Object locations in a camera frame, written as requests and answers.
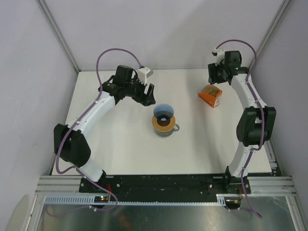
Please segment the blue coffee dripper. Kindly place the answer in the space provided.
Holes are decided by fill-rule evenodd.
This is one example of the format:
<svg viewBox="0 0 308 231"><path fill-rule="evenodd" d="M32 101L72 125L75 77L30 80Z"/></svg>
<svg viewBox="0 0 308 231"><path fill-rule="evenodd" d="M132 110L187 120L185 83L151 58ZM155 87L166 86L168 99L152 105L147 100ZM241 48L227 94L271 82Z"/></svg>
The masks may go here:
<svg viewBox="0 0 308 231"><path fill-rule="evenodd" d="M158 120L170 120L174 115L174 109L169 104L159 104L154 108L154 116Z"/></svg>

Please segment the grey glass coffee server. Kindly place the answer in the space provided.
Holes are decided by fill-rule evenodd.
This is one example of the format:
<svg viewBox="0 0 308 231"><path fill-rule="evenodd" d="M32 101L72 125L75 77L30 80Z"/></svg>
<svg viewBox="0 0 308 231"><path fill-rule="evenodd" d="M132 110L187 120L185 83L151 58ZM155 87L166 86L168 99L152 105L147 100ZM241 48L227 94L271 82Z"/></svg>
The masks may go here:
<svg viewBox="0 0 308 231"><path fill-rule="evenodd" d="M155 134L159 137L169 137L170 135L172 135L174 132L177 132L180 130L180 127L178 124L175 124L175 126L173 127L173 129L171 129L170 131L166 131L166 132L162 132L162 131L158 131L155 130Z"/></svg>

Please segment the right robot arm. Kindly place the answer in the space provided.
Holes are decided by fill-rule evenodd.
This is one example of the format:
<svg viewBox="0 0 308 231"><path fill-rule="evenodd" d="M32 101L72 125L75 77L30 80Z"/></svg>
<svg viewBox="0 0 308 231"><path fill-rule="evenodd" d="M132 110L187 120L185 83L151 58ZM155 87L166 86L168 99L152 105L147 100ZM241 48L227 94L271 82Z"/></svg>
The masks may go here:
<svg viewBox="0 0 308 231"><path fill-rule="evenodd" d="M259 151L272 135L276 110L261 99L252 82L250 71L242 66L239 51L215 50L216 61L208 65L209 83L227 82L236 92L243 113L236 127L239 141L235 156L226 169L229 177L223 179L222 188L233 193L239 188L237 178L247 175L247 166L253 152Z"/></svg>

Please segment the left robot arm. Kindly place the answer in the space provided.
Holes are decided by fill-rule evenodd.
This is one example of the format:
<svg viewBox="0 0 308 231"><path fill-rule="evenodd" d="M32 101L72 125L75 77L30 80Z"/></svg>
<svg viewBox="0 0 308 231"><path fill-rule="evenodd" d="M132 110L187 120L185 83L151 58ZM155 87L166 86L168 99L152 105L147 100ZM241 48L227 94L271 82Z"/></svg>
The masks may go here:
<svg viewBox="0 0 308 231"><path fill-rule="evenodd" d="M143 106L155 104L154 85L146 83L152 74L153 71L147 67L134 70L119 65L115 74L99 86L98 94L88 108L68 124L57 124L53 130L56 162L62 159L78 169L90 179L89 186L95 192L106 188L105 172L91 157L87 136L96 123L126 97Z"/></svg>

